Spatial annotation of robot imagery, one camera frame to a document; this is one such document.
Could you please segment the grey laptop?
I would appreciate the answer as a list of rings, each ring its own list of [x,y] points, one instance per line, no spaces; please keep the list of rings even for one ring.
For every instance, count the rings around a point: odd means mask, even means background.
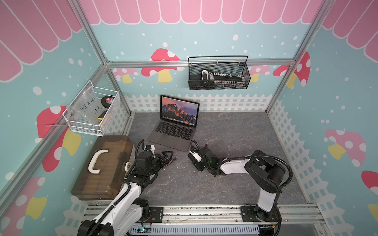
[[[200,103],[172,96],[160,96],[160,120],[148,141],[180,151],[188,151],[194,137]]]

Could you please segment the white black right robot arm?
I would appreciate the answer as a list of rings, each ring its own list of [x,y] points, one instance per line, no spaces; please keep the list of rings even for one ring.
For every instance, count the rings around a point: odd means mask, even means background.
[[[191,140],[188,157],[197,170],[202,172],[206,169],[215,177],[232,174],[248,174],[252,177],[260,187],[254,214],[261,222],[269,220],[273,211],[278,210],[278,198],[282,189],[293,178],[293,171],[288,163],[260,150],[243,157],[218,158],[207,145],[200,148],[195,140]]]

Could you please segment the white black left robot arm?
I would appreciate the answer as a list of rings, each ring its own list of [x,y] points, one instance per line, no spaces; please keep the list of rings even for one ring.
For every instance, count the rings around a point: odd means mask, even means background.
[[[173,151],[155,152],[153,145],[138,146],[134,162],[122,182],[115,199],[93,220],[84,220],[78,228],[78,236],[125,236],[134,223],[143,223],[151,218],[149,203],[140,198],[146,187],[158,177],[159,171],[173,160]]]

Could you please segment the yellow black tool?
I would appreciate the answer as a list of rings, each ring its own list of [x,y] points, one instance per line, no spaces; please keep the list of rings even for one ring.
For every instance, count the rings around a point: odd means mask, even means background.
[[[101,122],[104,118],[104,116],[106,115],[107,111],[104,111],[103,113],[100,114],[100,116],[98,117],[98,120]]]

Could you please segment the black tape roll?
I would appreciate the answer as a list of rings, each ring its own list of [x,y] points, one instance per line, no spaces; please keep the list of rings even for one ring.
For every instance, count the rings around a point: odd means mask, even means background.
[[[111,104],[113,103],[114,98],[115,98],[114,96],[109,96],[109,95],[104,96],[104,97],[101,99],[101,104],[102,104],[102,106],[103,106],[104,108],[108,109],[108,108],[111,106]]]

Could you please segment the socket set in basket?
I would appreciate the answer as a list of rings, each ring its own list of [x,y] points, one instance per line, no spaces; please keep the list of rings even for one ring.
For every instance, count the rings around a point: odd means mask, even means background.
[[[233,77],[231,74],[211,72],[203,69],[200,73],[201,83],[204,86],[221,86],[229,88],[245,87],[244,78],[241,75]]]

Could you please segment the clear plastic bag with writing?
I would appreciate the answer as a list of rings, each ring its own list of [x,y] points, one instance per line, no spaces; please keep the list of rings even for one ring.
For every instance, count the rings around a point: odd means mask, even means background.
[[[102,110],[103,106],[96,98],[93,89],[84,88],[69,106],[69,117],[74,120],[84,118],[96,122]]]

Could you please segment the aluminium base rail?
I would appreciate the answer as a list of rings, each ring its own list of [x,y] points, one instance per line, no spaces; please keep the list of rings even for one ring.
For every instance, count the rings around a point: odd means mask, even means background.
[[[121,217],[109,213],[95,230],[100,236],[329,236],[315,205],[279,205],[260,220],[250,204],[132,205]]]

